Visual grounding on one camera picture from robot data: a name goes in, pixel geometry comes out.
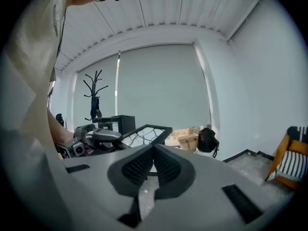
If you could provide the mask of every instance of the gray floor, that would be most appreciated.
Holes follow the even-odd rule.
[[[283,200],[293,190],[279,181],[264,182],[270,170],[272,161],[258,155],[244,154],[230,162],[232,168],[259,185],[276,202]],[[149,176],[139,190],[139,203],[141,218],[144,219],[154,207],[154,192],[159,188],[158,178]]]

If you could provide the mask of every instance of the coat rack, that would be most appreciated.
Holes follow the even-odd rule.
[[[86,85],[88,86],[88,88],[89,88],[90,91],[91,91],[91,95],[90,95],[90,96],[84,95],[85,97],[88,97],[88,98],[91,97],[91,112],[90,112],[91,119],[85,118],[85,120],[87,120],[87,121],[93,121],[93,119],[96,118],[97,113],[99,113],[99,114],[100,114],[100,117],[102,117],[102,114],[101,114],[100,108],[99,108],[99,97],[96,97],[96,95],[97,95],[97,93],[98,93],[100,90],[102,90],[102,89],[104,89],[104,88],[106,88],[106,87],[108,87],[108,86],[105,86],[105,87],[100,88],[99,90],[95,91],[96,82],[97,82],[98,80],[102,80],[102,79],[98,79],[98,76],[100,75],[101,72],[102,72],[102,71],[100,71],[100,72],[97,74],[97,71],[95,71],[94,80],[92,79],[91,76],[89,76],[89,75],[86,74],[86,76],[88,76],[88,77],[92,80],[92,88],[87,84],[87,82],[86,82],[85,80],[83,80],[83,82],[86,83]]]

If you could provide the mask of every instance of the roller blind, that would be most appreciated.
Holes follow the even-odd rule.
[[[121,54],[118,114],[173,129],[210,124],[207,89],[191,45],[163,45]]]
[[[85,118],[91,119],[91,98],[84,96],[84,94],[90,95],[91,93],[83,80],[92,87],[91,79],[85,76],[85,74],[94,78],[95,71],[99,73],[100,70],[102,70],[99,76],[102,80],[97,81],[96,90],[106,85],[109,86],[99,91],[97,94],[97,96],[100,97],[100,111],[103,117],[111,117],[115,115],[115,78],[117,59],[117,55],[106,58],[78,73],[73,99],[74,127],[91,123],[85,120]]]

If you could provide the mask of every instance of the black bag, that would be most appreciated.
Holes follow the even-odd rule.
[[[215,132],[209,128],[204,128],[199,132],[198,150],[201,152],[212,152],[215,149],[213,158],[216,157],[219,142],[215,138]]]

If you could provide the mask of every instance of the white ceiling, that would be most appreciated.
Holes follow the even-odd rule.
[[[258,0],[107,0],[66,11],[62,71],[74,59],[107,38],[139,27],[188,25],[220,32],[229,39]]]

